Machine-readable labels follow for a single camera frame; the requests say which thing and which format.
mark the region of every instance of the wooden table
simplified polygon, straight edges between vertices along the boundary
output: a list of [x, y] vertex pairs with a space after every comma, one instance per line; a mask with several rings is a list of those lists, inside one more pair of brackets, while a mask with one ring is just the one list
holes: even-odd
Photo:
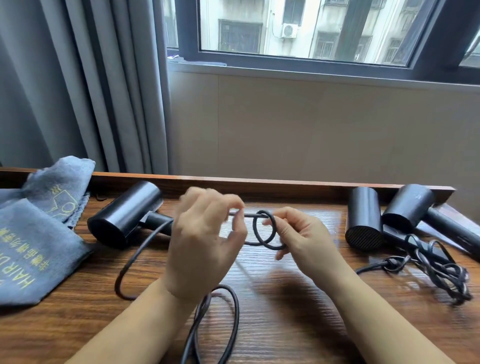
[[[19, 187], [29, 170], [0, 170], [0, 187]], [[389, 252], [360, 254], [344, 240], [351, 183], [260, 181], [178, 176], [95, 173], [90, 188], [107, 196], [105, 201], [91, 197], [75, 231], [87, 243], [95, 238], [86, 220], [115, 196], [140, 179], [157, 184], [165, 193], [160, 212], [171, 215], [178, 196], [189, 186], [216, 188], [237, 193], [248, 211], [290, 205], [319, 217], [330, 230], [344, 258], [358, 268]], [[388, 203], [397, 185], [374, 187], [382, 204]], [[433, 187], [437, 201], [444, 202], [454, 189]], [[442, 211], [474, 231], [480, 228], [448, 206]], [[254, 239], [251, 220], [248, 239]], [[268, 235], [267, 227], [261, 234]], [[227, 234], [227, 224], [222, 234]], [[137, 233], [138, 242], [147, 232]], [[136, 246], [117, 251], [104, 246], [59, 285], [39, 305], [24, 310], [3, 310], [0, 314], [0, 363], [63, 363], [90, 338], [124, 310], [113, 291], [115, 278]], [[165, 267], [168, 243], [158, 236], [130, 269], [124, 291], [139, 294], [160, 276]], [[457, 363], [480, 363], [480, 265], [454, 248], [449, 251], [471, 274], [469, 287], [474, 300], [460, 307], [451, 306], [446, 293], [433, 287], [418, 269], [408, 266], [399, 275], [369, 272], [362, 278], [396, 310]], [[263, 247], [245, 246], [223, 280], [240, 300], [240, 329], [231, 363], [358, 363], [362, 359], [347, 336], [331, 300], [297, 269], [290, 256], [274, 261], [275, 252]], [[205, 363], [216, 363], [229, 338], [232, 304], [214, 298], [199, 330], [200, 354]], [[181, 330], [163, 359], [177, 363], [191, 319]]]

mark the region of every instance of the white wall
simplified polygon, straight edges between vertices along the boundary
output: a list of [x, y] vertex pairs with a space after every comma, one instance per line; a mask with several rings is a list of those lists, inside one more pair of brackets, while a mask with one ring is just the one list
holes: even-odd
[[451, 185], [480, 220], [479, 94], [170, 77], [176, 174]]

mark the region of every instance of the building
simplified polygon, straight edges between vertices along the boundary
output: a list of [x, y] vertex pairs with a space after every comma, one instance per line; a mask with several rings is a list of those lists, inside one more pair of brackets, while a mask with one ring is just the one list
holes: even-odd
[[[163, 0], [176, 45], [174, 0]], [[372, 0], [351, 61], [404, 65], [397, 50], [429, 0]], [[204, 50], [338, 60], [349, 0], [200, 0]], [[426, 19], [419, 19], [421, 25]]]

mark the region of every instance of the curtain fold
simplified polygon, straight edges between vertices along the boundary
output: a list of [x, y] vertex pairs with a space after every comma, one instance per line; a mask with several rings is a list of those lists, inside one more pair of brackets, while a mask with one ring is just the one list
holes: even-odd
[[[46, 155], [13, 157], [15, 150], [0, 146], [3, 165], [46, 167], [47, 161], [73, 154], [95, 160], [97, 170], [168, 174], [170, 98], [157, 5], [154, 0], [0, 2], [5, 48], [0, 64], [14, 70], [7, 75], [8, 69], [0, 70], [0, 91], [14, 85], [25, 95], [18, 98], [18, 112], [0, 103], [0, 112], [9, 113], [0, 126], [28, 125], [35, 135], [12, 133], [19, 148]], [[41, 140], [48, 153], [29, 139]]]

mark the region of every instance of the tangled cord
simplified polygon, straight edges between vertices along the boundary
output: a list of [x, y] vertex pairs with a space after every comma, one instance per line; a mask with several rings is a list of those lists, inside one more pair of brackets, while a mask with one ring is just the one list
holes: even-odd
[[[270, 245], [269, 243], [273, 240], [276, 234], [276, 224], [275, 224], [275, 219], [270, 214], [270, 212], [266, 210], [260, 210], [256, 214], [245, 214], [246, 218], [253, 218], [253, 233], [255, 234], [255, 237], [257, 238], [258, 242], [257, 243], [252, 243], [252, 242], [245, 242], [245, 245], [250, 245], [250, 246], [261, 246], [263, 245], [264, 247], [271, 249], [271, 250], [280, 250], [285, 248], [285, 245]], [[257, 229], [257, 220], [258, 218], [269, 218], [272, 222], [272, 233], [270, 236], [266, 239], [263, 240], [260, 234], [258, 233]], [[143, 241], [143, 243], [140, 245], [140, 247], [137, 249], [137, 251], [130, 257], [128, 262], [123, 266], [121, 269], [119, 275], [117, 276], [117, 279], [115, 280], [115, 293], [117, 296], [120, 298], [127, 300], [127, 301], [133, 301], [137, 297], [136, 296], [127, 296], [122, 293], [121, 291], [121, 282], [123, 280], [123, 277], [125, 274], [128, 272], [129, 268], [132, 266], [132, 264], [135, 262], [135, 260], [138, 258], [140, 253], [143, 251], [144, 248], [148, 246], [148, 244], [151, 242], [151, 240], [157, 235], [159, 232], [161, 232], [168, 224], [172, 223], [173, 219], [163, 223], [160, 225], [158, 228], [152, 231], [152, 233]], [[238, 297], [235, 294], [234, 290], [230, 287], [227, 286], [226, 284], [219, 284], [215, 288], [212, 289], [213, 291], [219, 290], [219, 289], [224, 289], [227, 290], [232, 298], [233, 298], [233, 306], [235, 308], [235, 313], [234, 313], [234, 319], [233, 319], [233, 328], [232, 328], [232, 333], [230, 335], [230, 339], [228, 340], [228, 344], [222, 354], [222, 357], [218, 361], [218, 364], [224, 364], [228, 361], [229, 357], [232, 354], [233, 351], [233, 345], [235, 344], [235, 340], [237, 338], [237, 333], [239, 329], [239, 321], [240, 321], [240, 304], [238, 301]], [[180, 363], [184, 364], [187, 362], [188, 358], [190, 355], [192, 355], [197, 362], [197, 364], [200, 364], [200, 355], [198, 353], [198, 327], [200, 326], [200, 322], [202, 321], [203, 317], [205, 316], [206, 312], [208, 311], [208, 308], [210, 307], [210, 302], [212, 300], [212, 294], [209, 293], [206, 295], [202, 301], [198, 304], [196, 310], [195, 310], [195, 316], [193, 319], [193, 324], [192, 327], [190, 328], [190, 332], [188, 334], [187, 340], [185, 341], [185, 348], [183, 349], [183, 355], [181, 358]]]
[[406, 256], [389, 256], [385, 260], [370, 264], [369, 266], [357, 269], [355, 272], [361, 274], [376, 269], [383, 269], [389, 273], [398, 273], [407, 265], [407, 263], [415, 264], [422, 272], [424, 272], [432, 281], [432, 283], [446, 291], [453, 298], [454, 304], [461, 305], [465, 301], [470, 301], [473, 297], [467, 287], [468, 271], [459, 266], [445, 247], [438, 241], [432, 240], [428, 244], [428, 251], [433, 256], [433, 248], [438, 245], [450, 263], [441, 264], [433, 259], [428, 259], [419, 248], [422, 247], [421, 240], [414, 234], [405, 237], [405, 241], [410, 238], [415, 240], [416, 248], [413, 254], [407, 252]]

